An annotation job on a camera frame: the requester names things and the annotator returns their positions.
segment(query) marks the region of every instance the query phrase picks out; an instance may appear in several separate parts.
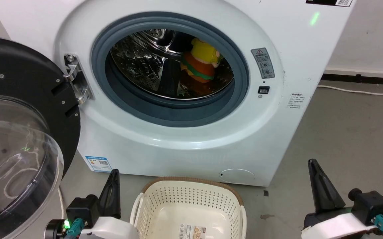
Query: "green led light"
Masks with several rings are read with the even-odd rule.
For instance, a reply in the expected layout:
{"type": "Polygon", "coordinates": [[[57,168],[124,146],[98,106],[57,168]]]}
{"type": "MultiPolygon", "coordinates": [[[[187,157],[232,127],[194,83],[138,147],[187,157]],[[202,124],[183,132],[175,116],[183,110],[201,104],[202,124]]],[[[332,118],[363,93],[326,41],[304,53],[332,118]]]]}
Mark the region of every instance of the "green led light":
{"type": "Polygon", "coordinates": [[[319,12],[314,13],[313,19],[311,19],[311,22],[310,22],[310,25],[311,25],[311,26],[314,26],[314,24],[316,24],[316,22],[317,22],[319,16],[320,16],[320,13],[319,13],[319,12]]]}
{"type": "Polygon", "coordinates": [[[65,229],[69,229],[70,228],[70,223],[69,223],[69,221],[67,219],[64,221],[63,227],[65,229]]]}

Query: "plush toy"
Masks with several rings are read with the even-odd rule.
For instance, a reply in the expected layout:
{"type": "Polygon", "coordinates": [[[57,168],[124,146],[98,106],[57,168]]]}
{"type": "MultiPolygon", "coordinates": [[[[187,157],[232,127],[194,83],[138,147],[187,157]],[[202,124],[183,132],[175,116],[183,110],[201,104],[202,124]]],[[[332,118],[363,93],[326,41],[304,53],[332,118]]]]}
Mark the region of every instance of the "plush toy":
{"type": "Polygon", "coordinates": [[[180,67],[187,71],[193,79],[207,83],[214,79],[215,68],[222,59],[221,54],[207,42],[194,38],[191,41],[193,49],[183,54],[180,67]]]}

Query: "white plastic basket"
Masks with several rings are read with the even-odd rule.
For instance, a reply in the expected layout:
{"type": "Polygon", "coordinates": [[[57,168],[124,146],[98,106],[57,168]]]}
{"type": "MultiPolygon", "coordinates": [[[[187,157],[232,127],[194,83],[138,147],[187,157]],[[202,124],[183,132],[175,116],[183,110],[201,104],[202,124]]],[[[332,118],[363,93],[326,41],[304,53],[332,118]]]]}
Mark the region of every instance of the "white plastic basket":
{"type": "Polygon", "coordinates": [[[246,211],[230,186],[209,180],[161,177],[138,195],[129,222],[140,239],[244,239],[246,211]]]}

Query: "wall baseboard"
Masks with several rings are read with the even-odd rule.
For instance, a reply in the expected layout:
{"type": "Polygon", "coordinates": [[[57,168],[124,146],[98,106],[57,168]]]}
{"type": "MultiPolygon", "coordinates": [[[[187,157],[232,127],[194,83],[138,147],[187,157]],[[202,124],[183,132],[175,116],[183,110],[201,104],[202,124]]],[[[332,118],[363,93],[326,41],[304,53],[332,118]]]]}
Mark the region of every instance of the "wall baseboard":
{"type": "Polygon", "coordinates": [[[377,84],[383,85],[382,77],[365,77],[360,74],[357,75],[337,75],[337,74],[323,74],[320,80],[331,80],[331,81],[343,81],[353,83],[366,83],[366,84],[377,84]]]}
{"type": "Polygon", "coordinates": [[[325,69],[325,74],[347,75],[347,76],[360,75],[362,77],[383,78],[383,71],[371,71],[371,70],[352,69],[352,68],[327,67],[325,69]]]}

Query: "stainless steel drum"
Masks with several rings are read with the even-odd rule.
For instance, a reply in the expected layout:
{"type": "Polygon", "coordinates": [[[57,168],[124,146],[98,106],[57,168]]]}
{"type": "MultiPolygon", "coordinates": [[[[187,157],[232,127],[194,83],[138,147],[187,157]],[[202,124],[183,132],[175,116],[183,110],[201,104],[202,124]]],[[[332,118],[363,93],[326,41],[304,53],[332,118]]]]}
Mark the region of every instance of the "stainless steel drum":
{"type": "Polygon", "coordinates": [[[111,49],[118,70],[133,85],[159,97],[197,100],[222,91],[234,80],[225,59],[211,82],[200,83],[181,71],[179,60],[192,48],[194,36],[168,29],[149,29],[121,39],[111,49]]]}

